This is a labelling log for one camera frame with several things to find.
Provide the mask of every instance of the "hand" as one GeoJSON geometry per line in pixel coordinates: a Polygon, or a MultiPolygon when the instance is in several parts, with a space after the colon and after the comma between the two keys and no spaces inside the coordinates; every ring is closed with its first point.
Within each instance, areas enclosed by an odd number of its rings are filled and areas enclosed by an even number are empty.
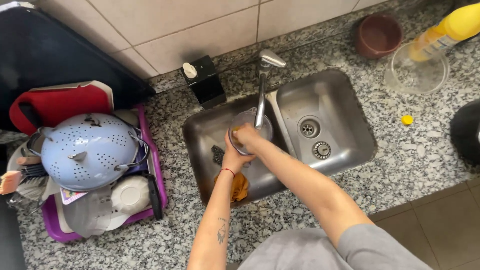
{"type": "Polygon", "coordinates": [[[250,153],[253,153],[252,142],[263,139],[258,131],[252,126],[251,123],[243,124],[237,131],[232,132],[232,135],[244,146],[250,153]]]}
{"type": "Polygon", "coordinates": [[[234,174],[240,172],[244,163],[255,159],[254,155],[242,156],[232,145],[228,137],[228,131],[225,133],[225,154],[223,155],[222,169],[230,169],[234,174]]]}

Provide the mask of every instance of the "wooden handle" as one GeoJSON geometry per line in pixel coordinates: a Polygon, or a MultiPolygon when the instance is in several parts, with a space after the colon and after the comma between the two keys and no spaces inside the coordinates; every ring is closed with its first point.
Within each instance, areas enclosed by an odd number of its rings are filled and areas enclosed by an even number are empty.
{"type": "Polygon", "coordinates": [[[42,162],[40,157],[21,157],[17,158],[18,165],[32,165],[32,164],[39,164],[42,162]]]}

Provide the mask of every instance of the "white bowl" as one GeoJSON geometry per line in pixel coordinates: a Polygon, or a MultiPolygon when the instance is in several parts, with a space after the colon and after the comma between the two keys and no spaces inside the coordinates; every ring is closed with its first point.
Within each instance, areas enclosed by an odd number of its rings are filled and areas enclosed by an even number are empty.
{"type": "Polygon", "coordinates": [[[113,208],[134,215],[150,202],[148,181],[139,175],[127,176],[112,189],[113,208]]]}

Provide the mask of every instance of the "forearm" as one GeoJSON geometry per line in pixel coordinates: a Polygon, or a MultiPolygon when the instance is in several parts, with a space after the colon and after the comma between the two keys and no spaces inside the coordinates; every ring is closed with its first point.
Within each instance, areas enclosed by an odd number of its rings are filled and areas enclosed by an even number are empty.
{"type": "Polygon", "coordinates": [[[272,143],[256,140],[253,152],[312,211],[336,246],[350,226],[371,223],[335,182],[291,157],[272,143]]]}
{"type": "Polygon", "coordinates": [[[224,270],[230,221],[233,174],[221,171],[193,240],[188,270],[224,270]]]}

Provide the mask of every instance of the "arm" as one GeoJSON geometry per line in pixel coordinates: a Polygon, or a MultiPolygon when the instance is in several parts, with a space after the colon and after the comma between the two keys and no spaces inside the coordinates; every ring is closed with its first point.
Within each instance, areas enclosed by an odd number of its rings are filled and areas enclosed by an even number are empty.
{"type": "MultiPolygon", "coordinates": [[[[224,139],[227,147],[223,156],[222,169],[230,169],[237,174],[245,162],[251,161],[255,157],[241,156],[230,143],[228,134],[224,139]]],[[[224,270],[227,266],[232,172],[220,171],[193,240],[187,270],[224,270]]]]}
{"type": "Polygon", "coordinates": [[[261,138],[251,125],[234,135],[312,211],[335,247],[349,227],[373,224],[335,182],[261,138]]]}

